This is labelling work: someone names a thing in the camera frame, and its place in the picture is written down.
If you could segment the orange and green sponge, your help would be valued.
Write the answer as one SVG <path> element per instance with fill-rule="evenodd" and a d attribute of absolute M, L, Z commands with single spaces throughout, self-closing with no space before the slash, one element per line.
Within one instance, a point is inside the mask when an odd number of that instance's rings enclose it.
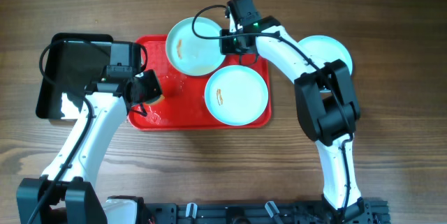
<path fill-rule="evenodd" d="M 164 98 L 165 98 L 164 95 L 160 95 L 160 96 L 157 96 L 156 98 L 145 101 L 145 104 L 148 106 L 156 105 L 156 104 L 160 103 Z"/>

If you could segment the white plate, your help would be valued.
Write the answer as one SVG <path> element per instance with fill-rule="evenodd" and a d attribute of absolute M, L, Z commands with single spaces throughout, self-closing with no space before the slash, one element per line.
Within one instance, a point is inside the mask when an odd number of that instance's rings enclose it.
<path fill-rule="evenodd" d="M 226 66 L 207 81 L 204 100 L 210 114 L 221 123 L 245 126 L 264 113 L 269 101 L 268 86 L 249 67 Z"/>
<path fill-rule="evenodd" d="M 353 74 L 353 60 L 347 48 L 338 40 L 324 35 L 314 35 L 298 42 L 303 52 L 316 64 L 342 60 Z"/>
<path fill-rule="evenodd" d="M 197 37 L 192 30 L 193 18 L 178 22 L 166 39 L 166 56 L 171 66 L 190 76 L 203 76 L 215 71 L 226 56 L 218 40 Z"/>

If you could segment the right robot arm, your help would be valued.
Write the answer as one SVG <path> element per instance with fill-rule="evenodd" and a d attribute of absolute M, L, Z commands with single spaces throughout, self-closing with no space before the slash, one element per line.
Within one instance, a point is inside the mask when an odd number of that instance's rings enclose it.
<path fill-rule="evenodd" d="M 225 16 L 222 52 L 259 54 L 293 82 L 300 127 L 320 156 L 323 199 L 340 221 L 352 220 L 360 214 L 352 154 L 360 106 L 349 67 L 341 57 L 312 56 L 277 19 L 262 17 L 253 0 L 230 0 Z"/>

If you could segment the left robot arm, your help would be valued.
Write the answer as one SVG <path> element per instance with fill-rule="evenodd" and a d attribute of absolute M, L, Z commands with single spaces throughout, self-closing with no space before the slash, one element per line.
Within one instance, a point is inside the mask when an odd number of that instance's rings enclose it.
<path fill-rule="evenodd" d="M 144 46 L 116 42 L 101 77 L 79 95 L 83 102 L 57 157 L 37 179 L 25 178 L 17 190 L 22 223 L 151 223 L 141 197 L 112 196 L 101 204 L 94 190 L 98 170 L 119 125 L 133 110 L 162 98 Z"/>

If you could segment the white plate top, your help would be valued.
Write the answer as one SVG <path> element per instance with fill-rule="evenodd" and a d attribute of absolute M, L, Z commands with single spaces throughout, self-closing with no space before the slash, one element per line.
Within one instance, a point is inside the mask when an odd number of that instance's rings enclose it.
<path fill-rule="evenodd" d="M 215 71 L 226 56 L 218 40 L 197 37 L 192 30 L 193 18 L 178 22 L 166 39 L 166 56 L 171 66 L 190 76 L 203 76 Z"/>

